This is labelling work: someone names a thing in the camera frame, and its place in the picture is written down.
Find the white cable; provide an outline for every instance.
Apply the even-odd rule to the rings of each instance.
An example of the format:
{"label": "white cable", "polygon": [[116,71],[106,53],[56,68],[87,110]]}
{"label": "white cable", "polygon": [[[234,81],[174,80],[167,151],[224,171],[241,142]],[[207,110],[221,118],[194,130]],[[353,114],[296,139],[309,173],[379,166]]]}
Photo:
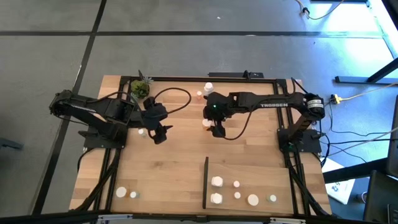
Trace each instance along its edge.
{"label": "white cable", "polygon": [[[300,11],[302,12],[302,11],[303,11],[303,8],[304,8],[304,4],[303,4],[300,0],[295,0],[295,1],[297,1],[297,2],[300,4]],[[339,3],[336,7],[334,7],[331,11],[329,11],[328,13],[326,13],[325,15],[323,15],[323,16],[321,16],[321,17],[312,18],[312,17],[310,16],[309,11],[305,11],[305,15],[306,15],[307,19],[312,19],[312,20],[322,19],[322,18],[324,18],[325,16],[328,16],[329,14],[331,14],[331,13],[332,13],[341,3],[343,3],[343,2],[344,2],[344,0],[341,0],[340,3]]]}
{"label": "white cable", "polygon": [[363,95],[365,95],[367,93],[371,93],[371,92],[376,91],[376,90],[381,90],[381,89],[384,89],[384,88],[387,88],[387,87],[390,87],[390,86],[393,86],[393,85],[396,85],[396,84],[398,84],[398,82],[394,82],[394,83],[391,83],[390,85],[386,85],[386,86],[383,86],[383,87],[380,87],[380,88],[377,88],[377,89],[374,89],[374,90],[366,91],[364,93],[361,93],[361,94],[358,94],[358,95],[355,95],[355,96],[351,96],[351,97],[348,97],[348,98],[342,98],[341,100],[342,101],[343,100],[350,100],[350,99],[353,99],[353,98],[356,98],[356,97],[359,97],[359,96],[363,96]]}
{"label": "white cable", "polygon": [[368,140],[368,141],[366,141],[366,142],[361,142],[361,143],[355,144],[355,145],[353,145],[353,146],[347,147],[347,148],[343,149],[342,151],[345,151],[345,150],[347,150],[347,149],[351,149],[352,147],[360,146],[360,145],[362,145],[362,144],[365,144],[365,143],[374,141],[374,140],[379,139],[379,138],[381,138],[381,137],[383,137],[383,136],[385,136],[385,135],[387,135],[387,134],[393,133],[394,131],[397,131],[397,130],[398,130],[398,127],[394,128],[393,130],[391,130],[391,131],[389,131],[389,132],[387,132],[387,133],[384,133],[384,134],[382,134],[382,135],[380,135],[380,136],[378,136],[378,137],[376,137],[376,138],[374,138],[374,139],[370,139],[370,140]]}

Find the wooden table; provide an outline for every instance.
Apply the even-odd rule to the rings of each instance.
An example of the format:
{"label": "wooden table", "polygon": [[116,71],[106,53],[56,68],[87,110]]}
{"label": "wooden table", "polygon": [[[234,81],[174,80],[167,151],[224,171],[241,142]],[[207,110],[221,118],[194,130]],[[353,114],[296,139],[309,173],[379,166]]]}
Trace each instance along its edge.
{"label": "wooden table", "polygon": [[[104,76],[98,97],[118,91],[120,76]],[[292,84],[288,82],[289,92]],[[253,112],[245,133],[235,141],[213,138],[211,132],[204,131],[201,125],[203,107],[206,101],[198,100],[196,92],[203,90],[204,82],[154,82],[150,95],[168,87],[188,90],[191,103],[162,121],[163,125],[173,125],[167,132],[167,140],[155,145],[150,138],[142,138],[137,129],[130,129],[126,147],[122,150],[115,189],[127,188],[127,197],[113,197],[112,212],[162,213],[196,215],[292,215],[286,209],[277,212],[258,212],[207,208],[202,209],[203,166],[205,157],[210,163],[258,166],[284,169],[282,153],[279,151],[276,130],[279,127],[276,109]],[[228,95],[231,91],[252,91],[258,95],[274,94],[272,85],[264,83],[214,83],[215,91]],[[166,91],[157,101],[168,111],[182,106],[188,97],[181,91]],[[292,110],[294,120],[300,115]],[[224,123],[227,137],[239,134],[248,114],[235,114]],[[321,167],[311,153],[301,153],[307,188],[324,210],[331,213]],[[104,149],[95,149],[81,161],[80,171],[70,203],[70,208],[79,206],[98,182]],[[104,208],[107,193],[105,186],[101,206]],[[139,198],[128,197],[130,191],[139,192]],[[299,189],[295,188],[298,210],[303,213]],[[289,202],[279,201],[286,208]]]}

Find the green plant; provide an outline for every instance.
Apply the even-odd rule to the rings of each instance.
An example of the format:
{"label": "green plant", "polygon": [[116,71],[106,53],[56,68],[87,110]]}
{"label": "green plant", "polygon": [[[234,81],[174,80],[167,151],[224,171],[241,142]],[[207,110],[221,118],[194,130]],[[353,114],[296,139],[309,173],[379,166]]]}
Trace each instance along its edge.
{"label": "green plant", "polygon": [[138,99],[144,99],[149,95],[149,84],[145,83],[144,81],[134,80],[131,83],[131,92]]}

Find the black table leg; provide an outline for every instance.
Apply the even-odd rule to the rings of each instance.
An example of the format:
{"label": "black table leg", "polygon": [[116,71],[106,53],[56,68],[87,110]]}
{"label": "black table leg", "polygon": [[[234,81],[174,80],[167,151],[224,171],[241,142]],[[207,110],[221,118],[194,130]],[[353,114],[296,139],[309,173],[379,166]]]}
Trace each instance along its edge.
{"label": "black table leg", "polygon": [[388,85],[398,82],[398,78],[384,78],[386,75],[393,72],[398,68],[398,58],[394,59],[392,62],[388,63],[382,69],[377,71],[370,77],[344,77],[337,76],[335,81],[337,83],[355,83],[355,84],[382,84]]}
{"label": "black table leg", "polygon": [[323,173],[325,184],[367,177],[372,170],[386,173],[387,158]]}

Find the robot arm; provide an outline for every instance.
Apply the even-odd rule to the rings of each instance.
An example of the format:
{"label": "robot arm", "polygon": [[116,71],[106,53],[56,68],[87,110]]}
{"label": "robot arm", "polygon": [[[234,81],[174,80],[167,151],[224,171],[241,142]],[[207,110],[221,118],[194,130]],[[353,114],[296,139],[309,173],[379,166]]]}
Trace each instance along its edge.
{"label": "robot arm", "polygon": [[[171,126],[162,126],[167,117],[166,108],[153,97],[144,101],[145,111],[126,100],[104,97],[93,99],[63,90],[55,95],[50,112],[55,116],[73,116],[88,124],[89,131],[79,131],[86,138],[85,147],[123,148],[128,128],[146,128],[156,144],[165,141]],[[106,121],[93,114],[101,115]]]}
{"label": "robot arm", "polygon": [[300,112],[301,117],[295,124],[289,126],[286,136],[288,142],[300,141],[303,132],[313,121],[319,121],[325,117],[323,99],[312,93],[256,95],[251,92],[236,92],[223,96],[213,92],[205,98],[207,104],[203,109],[203,117],[214,121],[215,126],[211,128],[211,132],[218,138],[225,138],[225,128],[221,122],[235,113],[251,113],[265,108],[295,108]]}

